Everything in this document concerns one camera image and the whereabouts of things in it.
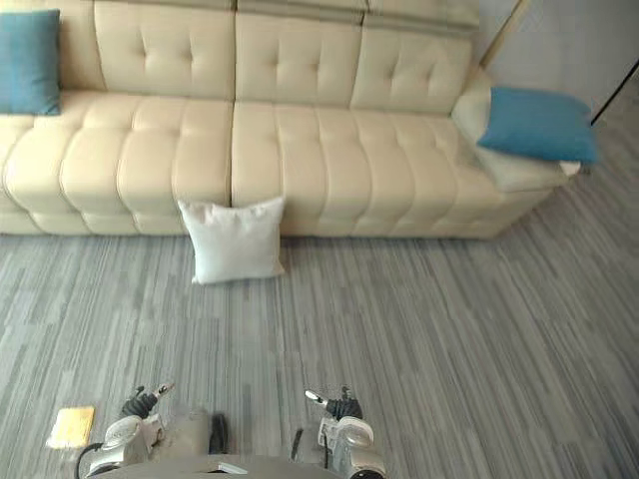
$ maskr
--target blue pillow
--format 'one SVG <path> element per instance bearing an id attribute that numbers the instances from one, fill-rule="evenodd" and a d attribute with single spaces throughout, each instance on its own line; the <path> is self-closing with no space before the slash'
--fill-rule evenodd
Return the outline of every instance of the blue pillow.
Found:
<path id="1" fill-rule="evenodd" d="M 59 115 L 60 10 L 0 14 L 0 113 Z"/>
<path id="2" fill-rule="evenodd" d="M 597 161 L 590 109 L 560 93 L 493 87 L 488 129 L 477 145 L 552 162 Z"/>

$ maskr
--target cable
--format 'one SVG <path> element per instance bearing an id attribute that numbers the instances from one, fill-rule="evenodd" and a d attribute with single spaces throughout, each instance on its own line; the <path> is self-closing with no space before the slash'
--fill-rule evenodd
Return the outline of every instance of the cable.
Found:
<path id="1" fill-rule="evenodd" d="M 96 451 L 100 449 L 102 447 L 102 444 L 104 443 L 94 442 L 93 444 L 89 444 L 87 447 L 85 447 L 82 450 L 82 452 L 78 456 L 78 460 L 76 461 L 76 469 L 75 469 L 75 475 L 74 475 L 75 479 L 80 479 L 80 461 L 82 461 L 82 458 L 84 457 L 84 455 L 89 451 Z"/>
<path id="2" fill-rule="evenodd" d="M 300 448 L 300 441 L 302 439 L 303 429 L 298 429 L 296 432 L 296 438 L 293 440 L 293 447 L 291 448 L 291 460 L 295 461 L 298 457 L 298 449 Z"/>
<path id="3" fill-rule="evenodd" d="M 328 469 L 328 438 L 323 436 L 323 468 Z"/>

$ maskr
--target sofa seat cushion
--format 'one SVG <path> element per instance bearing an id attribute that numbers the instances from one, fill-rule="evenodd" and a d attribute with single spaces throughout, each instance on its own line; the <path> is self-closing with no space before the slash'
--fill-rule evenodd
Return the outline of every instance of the sofa seat cushion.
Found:
<path id="1" fill-rule="evenodd" d="M 547 195 L 501 194 L 449 118 L 420 114 L 239 102 L 232 170 L 233 206 L 286 197 L 284 235 L 489 237 Z"/>
<path id="2" fill-rule="evenodd" d="M 181 234 L 177 200 L 230 199 L 233 105 L 65 91 L 0 116 L 0 233 Z"/>

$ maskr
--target sofa armrest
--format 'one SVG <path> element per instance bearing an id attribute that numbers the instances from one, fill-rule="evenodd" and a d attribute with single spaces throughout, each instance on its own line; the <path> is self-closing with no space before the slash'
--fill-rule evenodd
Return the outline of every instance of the sofa armrest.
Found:
<path id="1" fill-rule="evenodd" d="M 491 86 L 488 75 L 477 68 L 452 110 L 452 120 L 472 145 L 475 156 L 497 188 L 504 193 L 514 193 L 549 190 L 564 185 L 572 172 L 565 172 L 565 167 L 562 168 L 559 163 L 507 155 L 477 146 L 488 126 Z"/>

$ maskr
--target floor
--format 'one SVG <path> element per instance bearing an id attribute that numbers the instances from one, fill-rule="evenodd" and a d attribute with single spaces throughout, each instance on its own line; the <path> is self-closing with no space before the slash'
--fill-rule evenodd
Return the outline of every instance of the floor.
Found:
<path id="1" fill-rule="evenodd" d="M 604 164 L 494 241 L 289 239 L 287 275 L 197 287 L 183 238 L 0 238 L 0 477 L 72 477 L 56 411 L 99 440 L 166 380 L 238 453 L 350 384 L 394 479 L 639 477 L 639 79 L 596 130 Z"/>

